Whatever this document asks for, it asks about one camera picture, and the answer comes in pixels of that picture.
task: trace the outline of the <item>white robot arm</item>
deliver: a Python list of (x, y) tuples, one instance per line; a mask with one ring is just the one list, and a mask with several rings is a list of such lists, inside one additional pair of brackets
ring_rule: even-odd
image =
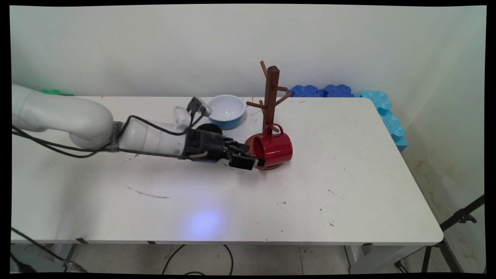
[(106, 107), (94, 101), (12, 85), (12, 128), (16, 130), (12, 133), (38, 143), (42, 140), (20, 130), (65, 131), (77, 146), (98, 152), (124, 151), (207, 162), (225, 158), (230, 166), (249, 170), (264, 164), (263, 158), (246, 154), (248, 145), (220, 134), (192, 129), (200, 119), (193, 122), (196, 112), (202, 117), (209, 116), (211, 110), (194, 97), (187, 108), (173, 108), (174, 123), (148, 121), (133, 115), (122, 125), (122, 122), (114, 122)]

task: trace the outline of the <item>white bowl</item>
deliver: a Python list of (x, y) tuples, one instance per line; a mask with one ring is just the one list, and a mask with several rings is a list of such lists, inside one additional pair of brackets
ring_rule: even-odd
[(243, 101), (233, 95), (216, 96), (208, 105), (212, 109), (210, 120), (223, 129), (237, 126), (246, 110)]

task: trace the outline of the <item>floor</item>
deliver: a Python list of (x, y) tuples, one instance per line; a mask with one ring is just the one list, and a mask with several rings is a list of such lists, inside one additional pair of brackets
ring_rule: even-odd
[[(37, 247), (15, 244), (25, 251), (50, 259)], [(72, 260), (92, 273), (160, 274), (168, 258), (180, 245), (79, 244)], [(343, 246), (228, 245), (234, 258), (233, 275), (325, 275), (348, 274)], [(409, 272), (420, 272), (424, 249), (405, 258)], [(165, 274), (199, 271), (206, 275), (228, 275), (231, 260), (223, 245), (186, 245), (170, 261)], [(15, 272), (12, 260), (10, 271)], [(429, 272), (449, 272), (439, 249), (431, 254)], [(398, 273), (391, 264), (381, 273)]]

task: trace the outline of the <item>mug handle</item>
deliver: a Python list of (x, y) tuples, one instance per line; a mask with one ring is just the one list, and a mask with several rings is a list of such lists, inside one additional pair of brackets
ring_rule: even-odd
[(284, 134), (284, 131), (282, 130), (282, 127), (281, 125), (279, 124), (276, 124), (276, 123), (272, 123), (272, 124), (267, 124), (265, 125), (265, 128), (263, 128), (263, 136), (266, 137), (267, 136), (267, 130), (269, 129), (269, 127), (271, 126), (277, 126), (279, 127), (279, 130), (281, 131), (280, 135)]

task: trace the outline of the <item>mug tree base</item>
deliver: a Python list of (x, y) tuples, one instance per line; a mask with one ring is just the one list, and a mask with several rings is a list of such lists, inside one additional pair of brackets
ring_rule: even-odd
[[(252, 145), (253, 145), (253, 139), (255, 138), (255, 136), (261, 136), (261, 135), (263, 135), (263, 134), (262, 134), (262, 133), (255, 134), (255, 135), (253, 135), (253, 136), (249, 137), (249, 138), (245, 141), (245, 144), (246, 144), (246, 145), (249, 145), (249, 150), (248, 150), (248, 152), (247, 152), (247, 154), (248, 154), (248, 155), (253, 156), (253, 147), (252, 147)], [(268, 166), (268, 167), (266, 167), (266, 168), (264, 168), (264, 169), (259, 169), (259, 170), (271, 170), (271, 169), (276, 169), (276, 168), (278, 168), (278, 167), (280, 167), (280, 166), (282, 166), (282, 164), (277, 164), (277, 165), (273, 165), (273, 166)]]

